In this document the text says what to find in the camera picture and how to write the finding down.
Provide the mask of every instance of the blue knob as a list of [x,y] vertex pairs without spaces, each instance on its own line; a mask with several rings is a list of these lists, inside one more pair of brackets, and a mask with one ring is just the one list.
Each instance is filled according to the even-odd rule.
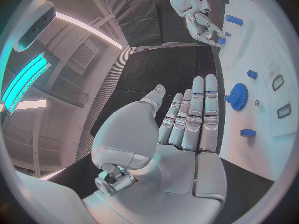
[[256,132],[253,131],[252,129],[243,129],[241,130],[240,135],[242,137],[254,137],[256,136]]
[[239,18],[237,18],[237,17],[230,16],[230,15],[226,15],[225,19],[226,19],[228,22],[231,22],[231,23],[234,23],[234,24],[237,24],[237,25],[240,25],[240,26],[243,25],[243,20],[242,20],[242,19],[239,19]]
[[219,43],[220,45],[224,45],[225,42],[226,42],[226,40],[223,39],[223,38],[221,38],[221,37],[218,39],[218,43]]
[[249,70],[249,71],[247,72],[247,75],[248,75],[248,77],[250,77],[250,78],[256,79],[257,76],[258,76],[258,73],[255,72],[255,71]]
[[234,110],[240,111],[243,109],[248,100],[247,87],[242,83],[237,83],[224,100],[231,104]]

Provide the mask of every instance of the blue light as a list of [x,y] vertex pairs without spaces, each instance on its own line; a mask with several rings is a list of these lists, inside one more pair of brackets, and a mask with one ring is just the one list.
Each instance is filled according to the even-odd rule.
[[22,77],[17,81],[14,85],[13,89],[9,93],[6,101],[5,106],[10,109],[12,103],[15,102],[15,99],[22,91],[24,86],[31,80],[31,78],[35,77],[36,73],[43,68],[47,64],[46,58],[42,58],[36,64],[32,65],[27,71],[22,75]]
[[28,82],[27,84],[23,87],[23,89],[19,92],[18,96],[16,97],[16,99],[14,100],[9,113],[10,115],[13,114],[13,112],[15,111],[18,103],[20,102],[21,98],[23,97],[23,95],[26,93],[26,91],[29,89],[29,87],[33,84],[34,81],[36,81],[36,79],[38,77],[40,77],[40,75],[42,73],[44,73],[46,70],[48,69],[48,66],[45,65],[44,67],[42,67]]
[[3,97],[2,97],[2,102],[5,102],[6,99],[8,98],[8,95],[16,85],[16,83],[20,80],[20,78],[35,64],[37,63],[42,57],[44,53],[41,53],[37,57],[35,57],[32,61],[30,61],[18,74],[17,76],[13,79],[7,90],[5,91]]

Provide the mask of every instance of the white robotic hand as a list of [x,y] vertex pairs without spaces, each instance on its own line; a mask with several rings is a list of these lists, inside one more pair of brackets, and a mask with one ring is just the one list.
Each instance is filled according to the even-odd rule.
[[207,0],[170,0],[170,3],[178,15],[186,17],[188,30],[195,40],[212,46],[222,46],[211,38],[216,32],[225,39],[224,33],[207,16],[200,14],[211,11]]
[[202,124],[199,149],[215,152],[218,137],[218,92],[217,80],[212,74],[206,77],[206,82],[200,76],[195,77],[192,90],[187,89],[183,99],[181,93],[176,94],[160,127],[159,143],[196,151]]
[[158,142],[154,118],[165,92],[165,87],[158,85],[140,101],[114,112],[98,131],[91,157],[104,170],[95,181],[108,196],[135,183],[127,169],[141,169],[153,158]]

